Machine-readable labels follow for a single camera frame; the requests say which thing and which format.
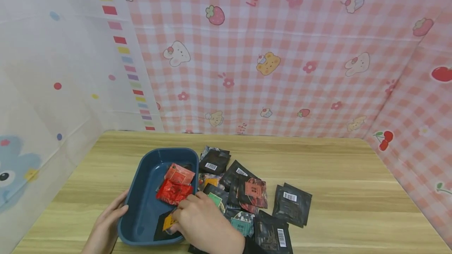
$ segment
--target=barcode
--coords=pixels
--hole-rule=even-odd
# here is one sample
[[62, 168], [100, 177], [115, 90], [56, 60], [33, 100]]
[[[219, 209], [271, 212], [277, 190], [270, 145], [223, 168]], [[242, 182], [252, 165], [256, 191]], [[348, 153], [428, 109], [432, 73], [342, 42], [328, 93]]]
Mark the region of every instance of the barcode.
[[279, 245], [281, 247], [287, 247], [286, 245], [286, 237], [284, 235], [283, 229], [277, 229], [278, 230], [278, 239], [279, 239]]
[[284, 198], [288, 199], [288, 200], [292, 200], [294, 202], [297, 202], [297, 196], [294, 195], [294, 194], [290, 194], [290, 193], [284, 192], [282, 196]]
[[214, 164], [211, 164], [211, 163], [206, 163], [206, 165], [204, 167], [209, 168], [210, 170], [214, 170], [214, 171], [216, 171], [217, 168], [218, 168], [217, 165], [214, 165]]
[[242, 171], [242, 169], [241, 168], [237, 168], [237, 171], [236, 171], [238, 174], [243, 174], [244, 176], [248, 176], [248, 174], [247, 173], [245, 173], [244, 171]]

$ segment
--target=pink gingham backdrop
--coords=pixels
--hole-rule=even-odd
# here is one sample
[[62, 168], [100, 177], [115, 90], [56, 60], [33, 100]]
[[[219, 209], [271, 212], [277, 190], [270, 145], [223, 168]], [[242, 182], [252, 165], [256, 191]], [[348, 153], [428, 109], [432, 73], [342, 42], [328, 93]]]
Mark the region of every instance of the pink gingham backdrop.
[[[364, 138], [451, 246], [451, 195], [436, 187], [452, 189], [446, 145], [452, 85], [430, 76], [433, 66], [451, 64], [450, 2], [133, 0], [128, 6], [166, 132]], [[221, 25], [206, 17], [210, 5], [224, 13]], [[422, 18], [434, 26], [414, 35]], [[175, 41], [190, 61], [172, 67], [163, 53]], [[264, 76], [256, 66], [268, 52], [280, 64]], [[355, 57], [365, 64], [366, 53], [368, 69], [346, 76], [345, 64]], [[272, 115], [262, 117], [263, 109]], [[223, 122], [212, 124], [218, 115]], [[420, 137], [423, 126], [429, 134]], [[378, 130], [395, 134], [386, 151], [378, 150]]]

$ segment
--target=green label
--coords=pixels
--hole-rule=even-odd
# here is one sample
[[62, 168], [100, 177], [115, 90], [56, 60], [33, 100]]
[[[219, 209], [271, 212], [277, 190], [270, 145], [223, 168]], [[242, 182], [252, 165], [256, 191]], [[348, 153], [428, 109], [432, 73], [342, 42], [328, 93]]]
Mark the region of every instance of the green label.
[[223, 201], [220, 197], [218, 197], [217, 195], [213, 194], [212, 192], [209, 193], [208, 197], [212, 198], [212, 200], [215, 202], [215, 205], [217, 207], [220, 206], [221, 201]]
[[248, 236], [252, 225], [247, 221], [241, 221], [238, 219], [231, 218], [231, 225], [238, 231], [240, 231], [243, 236]]

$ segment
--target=blue plastic tray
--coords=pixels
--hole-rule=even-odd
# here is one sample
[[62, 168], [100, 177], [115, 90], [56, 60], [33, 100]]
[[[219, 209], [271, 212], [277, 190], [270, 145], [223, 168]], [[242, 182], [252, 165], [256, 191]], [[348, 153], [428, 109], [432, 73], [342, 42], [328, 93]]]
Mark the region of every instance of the blue plastic tray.
[[159, 148], [143, 156], [137, 168], [125, 204], [127, 213], [119, 219], [118, 234], [129, 245], [167, 245], [183, 239], [182, 236], [169, 240], [154, 241], [155, 228], [161, 214], [175, 207], [155, 198], [156, 190], [163, 182], [166, 171], [172, 163], [191, 164], [195, 177], [191, 182], [193, 193], [198, 186], [199, 158], [190, 148]]

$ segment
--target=table surface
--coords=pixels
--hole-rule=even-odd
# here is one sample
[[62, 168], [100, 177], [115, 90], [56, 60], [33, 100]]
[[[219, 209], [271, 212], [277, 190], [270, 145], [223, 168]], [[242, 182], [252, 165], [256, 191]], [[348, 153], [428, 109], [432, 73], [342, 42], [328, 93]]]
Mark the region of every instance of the table surface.
[[[80, 253], [97, 216], [133, 180], [148, 151], [205, 145], [230, 150], [267, 182], [313, 194], [309, 223], [290, 225], [294, 253], [450, 253], [372, 149], [361, 139], [106, 132], [75, 169], [13, 253]], [[187, 253], [187, 242], [113, 253]]]

